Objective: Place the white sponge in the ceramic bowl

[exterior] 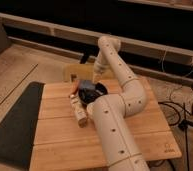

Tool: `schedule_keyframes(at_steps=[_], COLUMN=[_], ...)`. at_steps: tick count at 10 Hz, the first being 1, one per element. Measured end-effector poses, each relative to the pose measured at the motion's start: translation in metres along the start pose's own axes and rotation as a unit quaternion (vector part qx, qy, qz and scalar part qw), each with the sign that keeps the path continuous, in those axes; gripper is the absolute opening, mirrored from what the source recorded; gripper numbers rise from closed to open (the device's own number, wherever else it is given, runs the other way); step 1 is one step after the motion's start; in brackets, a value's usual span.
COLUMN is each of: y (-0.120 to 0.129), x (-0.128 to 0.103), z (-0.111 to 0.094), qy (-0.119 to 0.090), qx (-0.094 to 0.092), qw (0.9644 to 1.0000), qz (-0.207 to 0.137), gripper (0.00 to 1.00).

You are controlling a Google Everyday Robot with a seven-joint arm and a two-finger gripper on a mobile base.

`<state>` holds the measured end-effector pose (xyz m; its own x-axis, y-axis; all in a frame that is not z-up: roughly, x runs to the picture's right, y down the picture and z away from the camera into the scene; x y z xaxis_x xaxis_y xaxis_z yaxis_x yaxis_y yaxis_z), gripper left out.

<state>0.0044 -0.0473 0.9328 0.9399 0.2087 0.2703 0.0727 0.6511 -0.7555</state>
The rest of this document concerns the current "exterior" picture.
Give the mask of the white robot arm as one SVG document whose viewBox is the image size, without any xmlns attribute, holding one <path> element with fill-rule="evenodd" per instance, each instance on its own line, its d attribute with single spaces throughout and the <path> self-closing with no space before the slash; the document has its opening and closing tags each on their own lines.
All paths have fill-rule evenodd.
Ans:
<svg viewBox="0 0 193 171">
<path fill-rule="evenodd" d="M 93 120 L 108 171 L 150 171 L 124 120 L 145 108 L 147 95 L 139 78 L 118 55 L 120 46 L 121 41 L 110 36 L 98 40 L 93 80 L 110 65 L 122 92 L 97 98 L 92 108 Z"/>
</svg>

